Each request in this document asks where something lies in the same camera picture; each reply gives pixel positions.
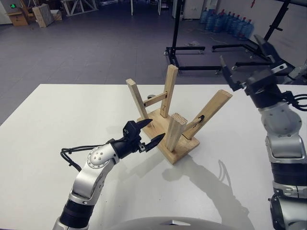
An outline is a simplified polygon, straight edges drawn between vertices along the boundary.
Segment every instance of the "white wall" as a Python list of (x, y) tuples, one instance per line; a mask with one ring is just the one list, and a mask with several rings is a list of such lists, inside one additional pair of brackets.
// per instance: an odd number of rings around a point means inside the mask
[(10, 7), (11, 4), (16, 4), (17, 7), (21, 7), (19, 0), (0, 0), (0, 1), (7, 13), (13, 13), (19, 11), (17, 8), (12, 9)]
[[(253, 8), (252, 0), (220, 0), (218, 11), (240, 14), (254, 22), (254, 34), (265, 36), (277, 15), (281, 5), (275, 0), (256, 0)], [(275, 30), (269, 39), (279, 55), (292, 65), (302, 65), (307, 58), (307, 7), (289, 5), (279, 27), (283, 31)]]
[(10, 24), (10, 23), (12, 22), (10, 21), (10, 18), (6, 14), (5, 9), (2, 3), (0, 2), (0, 24)]

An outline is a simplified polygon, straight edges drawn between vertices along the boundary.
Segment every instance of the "white cabinet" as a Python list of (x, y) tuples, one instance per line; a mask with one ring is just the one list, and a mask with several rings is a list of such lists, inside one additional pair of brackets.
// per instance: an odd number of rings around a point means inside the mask
[(199, 19), (204, 0), (186, 0), (183, 10), (184, 19)]

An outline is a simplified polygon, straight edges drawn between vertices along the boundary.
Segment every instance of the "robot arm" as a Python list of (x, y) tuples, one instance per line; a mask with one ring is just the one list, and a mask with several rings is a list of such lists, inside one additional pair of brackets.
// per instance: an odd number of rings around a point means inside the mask
[(87, 230), (95, 204), (98, 201), (107, 174), (113, 166), (132, 152), (149, 151), (159, 144), (165, 134), (156, 136), (147, 145), (141, 143), (141, 129), (152, 120), (138, 123), (129, 121), (123, 129), (123, 137), (110, 140), (92, 149), (83, 169), (79, 172), (69, 194), (68, 201), (53, 230)]
[(287, 64), (274, 47), (255, 36), (262, 52), (270, 58), (270, 69), (254, 73), (246, 82), (233, 82), (232, 75), (221, 57), (223, 75), (233, 91), (244, 89), (261, 114), (267, 131), (265, 143), (274, 177), (274, 195), (270, 200), (273, 226), (276, 230), (306, 230), (307, 226), (307, 156), (299, 136), (300, 116), (288, 104), (307, 111), (299, 104), (307, 94), (293, 96), (281, 93), (275, 73), (286, 69)]

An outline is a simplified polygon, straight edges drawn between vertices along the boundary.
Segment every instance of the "upside-down wooden stool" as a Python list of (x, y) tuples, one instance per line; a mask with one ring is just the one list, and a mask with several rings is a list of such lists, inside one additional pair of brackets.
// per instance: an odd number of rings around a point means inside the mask
[[(148, 126), (143, 128), (143, 131), (149, 138), (166, 133), (158, 148), (171, 164), (175, 164), (200, 144), (194, 135), (232, 97), (230, 93), (219, 90), (190, 123), (178, 113), (169, 116), (168, 111), (177, 74), (178, 68), (174, 65), (169, 65), (164, 92), (146, 101), (142, 100), (137, 84), (132, 79), (126, 80), (141, 115), (138, 121), (148, 118), (153, 120)], [(145, 108), (159, 101), (162, 101), (161, 108), (148, 114)]]

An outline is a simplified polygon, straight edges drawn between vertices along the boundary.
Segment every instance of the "wooden crate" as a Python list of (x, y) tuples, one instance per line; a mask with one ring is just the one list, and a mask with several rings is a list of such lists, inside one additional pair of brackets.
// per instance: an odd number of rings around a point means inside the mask
[(33, 7), (32, 10), (36, 17), (36, 21), (39, 27), (41, 28), (47, 27), (54, 22), (53, 16), (50, 12), (50, 8), (47, 4), (42, 4), (41, 6)]

